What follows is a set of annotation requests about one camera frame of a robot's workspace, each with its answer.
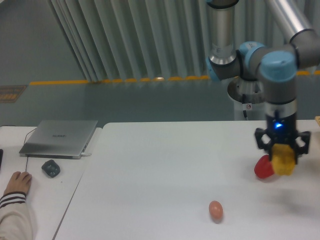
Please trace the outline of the cream sleeve striped cuff forearm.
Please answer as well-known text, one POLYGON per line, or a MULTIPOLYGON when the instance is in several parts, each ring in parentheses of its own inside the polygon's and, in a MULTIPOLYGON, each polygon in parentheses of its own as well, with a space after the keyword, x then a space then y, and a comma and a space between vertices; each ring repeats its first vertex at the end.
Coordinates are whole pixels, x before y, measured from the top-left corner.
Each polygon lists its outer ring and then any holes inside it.
POLYGON ((26 194, 14 191, 0 199, 0 239, 32 240, 33 228, 26 194))

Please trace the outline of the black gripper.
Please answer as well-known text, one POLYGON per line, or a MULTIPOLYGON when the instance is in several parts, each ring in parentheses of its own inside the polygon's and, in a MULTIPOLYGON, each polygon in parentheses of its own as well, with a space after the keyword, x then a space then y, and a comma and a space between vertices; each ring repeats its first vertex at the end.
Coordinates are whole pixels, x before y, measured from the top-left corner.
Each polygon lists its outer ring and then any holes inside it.
POLYGON ((272 146, 274 144, 289 145, 294 151, 295 164, 298 164, 298 158, 309 153, 311 132, 297 131, 297 113, 293 113, 286 117, 279 117, 279 114, 265 114, 267 128, 256 128, 254 132, 257 147, 264 150, 272 161, 272 146), (268 142, 264 142, 263 137, 269 138, 268 142), (303 145, 299 145, 297 139, 300 139, 303 145))

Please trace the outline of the person's hand on mouse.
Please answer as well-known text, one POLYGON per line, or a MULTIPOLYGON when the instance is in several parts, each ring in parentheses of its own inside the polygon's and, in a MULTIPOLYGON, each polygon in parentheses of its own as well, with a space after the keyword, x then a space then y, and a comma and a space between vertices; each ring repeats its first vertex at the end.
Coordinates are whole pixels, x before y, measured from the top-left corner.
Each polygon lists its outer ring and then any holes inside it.
POLYGON ((32 175, 28 172, 14 172, 4 190, 4 195, 11 193, 28 194, 32 183, 32 175))

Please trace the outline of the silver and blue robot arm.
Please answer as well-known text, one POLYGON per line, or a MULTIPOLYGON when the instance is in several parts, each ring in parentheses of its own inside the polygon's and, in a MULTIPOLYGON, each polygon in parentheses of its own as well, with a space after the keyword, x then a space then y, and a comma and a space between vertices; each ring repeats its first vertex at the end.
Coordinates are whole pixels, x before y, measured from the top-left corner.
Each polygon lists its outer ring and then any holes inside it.
POLYGON ((292 0, 268 0, 266 6, 282 31, 285 44, 267 47, 247 41, 234 47, 235 0, 208 0, 213 12, 212 50, 206 59, 214 81, 232 77, 257 80, 262 84, 266 129, 257 128, 259 149, 269 155, 274 167, 296 165, 307 154, 311 133, 299 132, 296 73, 320 63, 320 38, 292 0))

